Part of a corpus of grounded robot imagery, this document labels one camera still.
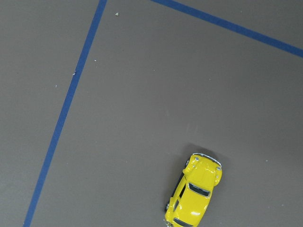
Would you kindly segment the yellow beetle toy car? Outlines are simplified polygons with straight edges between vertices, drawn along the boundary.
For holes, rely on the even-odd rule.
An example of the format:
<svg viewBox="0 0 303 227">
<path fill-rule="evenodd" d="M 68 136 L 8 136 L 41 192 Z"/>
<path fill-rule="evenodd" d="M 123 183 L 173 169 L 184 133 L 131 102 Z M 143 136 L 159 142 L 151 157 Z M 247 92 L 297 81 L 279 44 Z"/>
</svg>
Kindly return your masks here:
<svg viewBox="0 0 303 227">
<path fill-rule="evenodd" d="M 222 173 L 222 165 L 218 160 L 203 153 L 193 153 L 165 206 L 165 225 L 197 227 Z"/>
</svg>

